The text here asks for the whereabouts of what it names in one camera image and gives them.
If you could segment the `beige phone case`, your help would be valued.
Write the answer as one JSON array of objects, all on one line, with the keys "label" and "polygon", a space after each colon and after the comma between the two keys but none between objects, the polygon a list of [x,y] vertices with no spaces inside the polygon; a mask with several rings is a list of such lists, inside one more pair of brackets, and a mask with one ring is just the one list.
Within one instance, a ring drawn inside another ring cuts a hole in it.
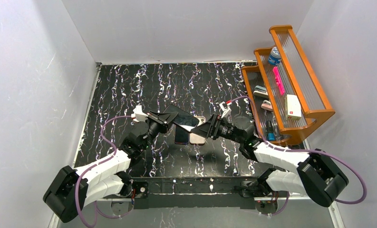
[{"label": "beige phone case", "polygon": [[[206,119],[204,116],[195,116],[195,118],[199,121],[198,125],[201,125],[206,122]],[[194,133],[190,133],[189,136],[189,143],[192,145],[204,145],[206,142],[206,139],[202,136],[199,136]]]}]

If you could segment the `black phone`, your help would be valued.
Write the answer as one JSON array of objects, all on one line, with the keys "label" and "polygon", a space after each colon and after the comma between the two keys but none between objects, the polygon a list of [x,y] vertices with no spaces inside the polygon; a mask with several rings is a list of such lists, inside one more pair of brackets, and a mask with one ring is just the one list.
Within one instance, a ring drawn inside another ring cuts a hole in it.
[{"label": "black phone", "polygon": [[199,124],[199,120],[196,117],[184,111],[183,109],[173,104],[170,104],[166,107],[166,109],[164,110],[164,113],[172,113],[172,112],[177,113],[177,116],[173,120],[173,123],[176,126],[179,126],[182,129],[184,129],[186,132],[190,133],[191,130]]}]

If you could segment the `purple smartphone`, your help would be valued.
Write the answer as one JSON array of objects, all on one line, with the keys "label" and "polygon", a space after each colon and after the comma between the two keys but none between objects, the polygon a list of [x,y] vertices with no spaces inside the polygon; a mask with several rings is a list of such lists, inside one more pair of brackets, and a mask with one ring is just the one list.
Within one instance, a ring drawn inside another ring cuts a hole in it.
[{"label": "purple smartphone", "polygon": [[174,143],[180,145],[187,145],[189,143],[190,134],[182,127],[175,126]]}]

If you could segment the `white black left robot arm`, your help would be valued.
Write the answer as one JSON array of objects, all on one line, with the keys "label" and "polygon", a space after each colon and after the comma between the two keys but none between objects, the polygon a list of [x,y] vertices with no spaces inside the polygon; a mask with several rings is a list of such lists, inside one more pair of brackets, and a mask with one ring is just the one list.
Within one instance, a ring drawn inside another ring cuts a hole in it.
[{"label": "white black left robot arm", "polygon": [[61,168],[43,196],[44,203],[64,223],[79,217],[87,228],[95,227],[98,212],[89,224],[82,209],[127,189],[132,178],[126,170],[142,159],[159,133],[168,132],[177,116],[177,112],[149,112],[140,117],[135,114],[136,123],[124,135],[121,145],[113,147],[112,154],[82,167]]}]

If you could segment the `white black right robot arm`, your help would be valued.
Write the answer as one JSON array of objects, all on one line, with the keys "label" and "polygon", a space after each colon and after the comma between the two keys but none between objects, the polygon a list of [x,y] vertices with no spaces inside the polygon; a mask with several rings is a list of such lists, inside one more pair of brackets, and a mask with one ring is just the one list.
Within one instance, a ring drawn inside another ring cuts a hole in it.
[{"label": "white black right robot arm", "polygon": [[190,129],[204,138],[222,137],[239,143],[242,155],[256,162],[277,166],[258,178],[261,190],[288,191],[307,195],[315,203],[329,207],[348,185],[349,180],[334,161],[322,151],[292,152],[272,145],[255,134],[256,126],[247,117],[233,123],[219,115]]}]

